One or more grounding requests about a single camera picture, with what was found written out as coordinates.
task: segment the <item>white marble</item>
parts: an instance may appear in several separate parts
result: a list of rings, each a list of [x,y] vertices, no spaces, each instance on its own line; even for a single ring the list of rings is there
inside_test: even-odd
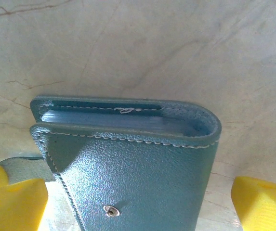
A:
[[[233,178],[276,182],[276,0],[0,0],[0,160],[39,155],[29,102],[45,93],[212,110],[223,133],[197,230],[239,231]]]

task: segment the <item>textured leather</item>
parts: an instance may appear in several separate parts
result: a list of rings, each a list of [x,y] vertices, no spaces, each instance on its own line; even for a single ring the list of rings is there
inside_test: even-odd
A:
[[[195,230],[221,132],[213,113],[182,102],[60,97],[37,97],[31,108],[37,121],[31,135],[81,230]],[[49,109],[191,120],[209,135],[40,122]],[[105,205],[121,215],[109,218]]]

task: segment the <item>snap fastener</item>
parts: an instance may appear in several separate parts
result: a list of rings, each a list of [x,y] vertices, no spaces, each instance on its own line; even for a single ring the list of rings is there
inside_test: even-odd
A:
[[[119,210],[111,205],[105,205],[104,211],[105,211],[105,214],[110,218],[114,218],[120,215]]]

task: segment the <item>wallet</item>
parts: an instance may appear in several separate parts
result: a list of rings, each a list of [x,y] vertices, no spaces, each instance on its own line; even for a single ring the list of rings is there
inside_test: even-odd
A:
[[[192,103],[39,96],[30,133],[82,231],[194,231],[221,124]]]

